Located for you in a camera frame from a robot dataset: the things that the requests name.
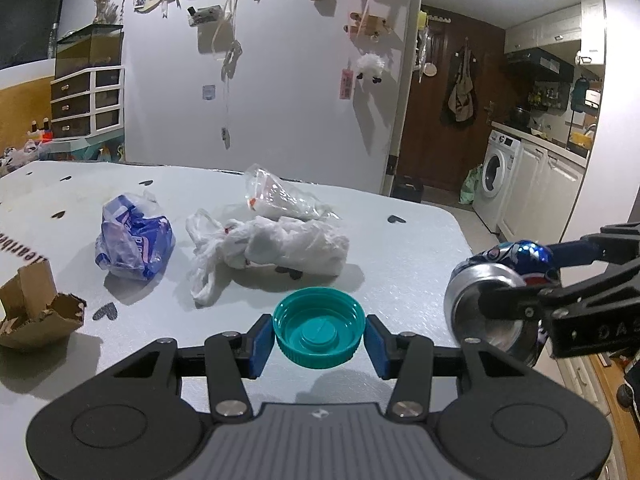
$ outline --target washing machine door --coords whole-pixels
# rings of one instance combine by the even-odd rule
[[[507,161],[504,153],[499,150],[491,152],[484,162],[484,168],[482,168],[481,187],[485,196],[491,198],[500,192],[506,171]]]

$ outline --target range hood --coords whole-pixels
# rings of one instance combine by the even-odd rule
[[[507,63],[529,72],[536,81],[572,83],[574,66],[541,48],[509,52]]]

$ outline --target glass tank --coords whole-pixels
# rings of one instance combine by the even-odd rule
[[[119,65],[122,25],[94,23],[58,40],[56,79],[94,66]]]

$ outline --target plush sheep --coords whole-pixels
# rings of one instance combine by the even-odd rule
[[[382,81],[382,73],[385,71],[385,62],[378,54],[365,54],[356,61],[356,79],[362,79],[365,73],[372,75],[374,83]]]

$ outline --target washing machine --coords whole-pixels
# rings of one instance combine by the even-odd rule
[[[522,147],[518,139],[495,130],[491,132],[473,206],[492,233],[498,232],[498,218],[504,209],[511,178],[521,154]]]

